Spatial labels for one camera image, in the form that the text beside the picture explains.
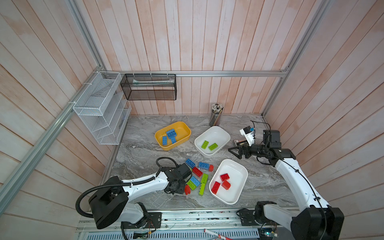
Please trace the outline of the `red lego brick bottom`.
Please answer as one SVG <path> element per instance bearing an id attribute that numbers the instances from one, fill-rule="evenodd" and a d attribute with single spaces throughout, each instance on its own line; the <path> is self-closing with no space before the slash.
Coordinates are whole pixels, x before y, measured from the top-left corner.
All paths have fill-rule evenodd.
<path id="1" fill-rule="evenodd" d="M 185 186 L 184 192 L 185 192 L 185 195 L 189 195 L 191 193 L 191 188 L 189 185 Z"/>

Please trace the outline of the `red lego brick top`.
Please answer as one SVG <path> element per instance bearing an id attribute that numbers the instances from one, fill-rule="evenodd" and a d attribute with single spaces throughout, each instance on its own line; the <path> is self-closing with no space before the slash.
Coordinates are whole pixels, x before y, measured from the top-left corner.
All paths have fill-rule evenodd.
<path id="1" fill-rule="evenodd" d="M 222 182 L 227 181 L 230 179 L 230 176 L 228 174 L 222 174 L 220 175 L 220 179 Z"/>

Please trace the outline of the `blue lego brick pair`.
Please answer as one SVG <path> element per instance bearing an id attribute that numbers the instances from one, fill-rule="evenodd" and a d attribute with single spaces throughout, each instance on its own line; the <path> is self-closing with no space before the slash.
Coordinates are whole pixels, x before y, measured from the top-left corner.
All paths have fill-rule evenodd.
<path id="1" fill-rule="evenodd" d="M 167 134 L 167 137 L 171 140 L 172 144 L 177 142 L 176 140 L 177 133 L 174 129 L 167 131 L 166 134 Z"/>

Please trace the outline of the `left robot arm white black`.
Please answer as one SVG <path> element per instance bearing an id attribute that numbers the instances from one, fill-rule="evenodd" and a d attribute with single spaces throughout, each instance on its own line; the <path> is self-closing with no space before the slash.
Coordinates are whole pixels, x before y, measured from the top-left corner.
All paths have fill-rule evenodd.
<path id="1" fill-rule="evenodd" d="M 134 200 L 157 191 L 181 195 L 193 176 L 187 164 L 178 164 L 172 158 L 169 160 L 174 166 L 162 166 L 157 159 L 159 169 L 152 175 L 133 180 L 120 180 L 114 176 L 104 184 L 86 190 L 76 200 L 76 211 L 85 218 L 93 219 L 99 230 L 116 222 L 123 228 L 154 228 L 154 220 L 144 204 Z"/>

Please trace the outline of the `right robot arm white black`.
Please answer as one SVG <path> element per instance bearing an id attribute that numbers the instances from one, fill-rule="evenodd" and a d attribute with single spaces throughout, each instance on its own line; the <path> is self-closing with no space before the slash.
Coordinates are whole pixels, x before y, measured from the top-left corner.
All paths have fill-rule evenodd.
<path id="1" fill-rule="evenodd" d="M 276 168 L 292 191 L 298 206 L 297 213 L 290 212 L 275 202 L 259 201 L 255 206 L 255 221 L 261 225 L 275 222 L 289 230 L 296 240 L 337 240 L 339 239 L 344 214 L 340 208 L 333 208 L 315 190 L 301 170 L 296 156 L 290 149 L 283 149 L 280 132 L 264 130 L 263 141 L 256 143 L 254 128 L 240 130 L 246 141 L 229 148 L 238 159 L 251 156 L 265 158 L 267 165 Z"/>

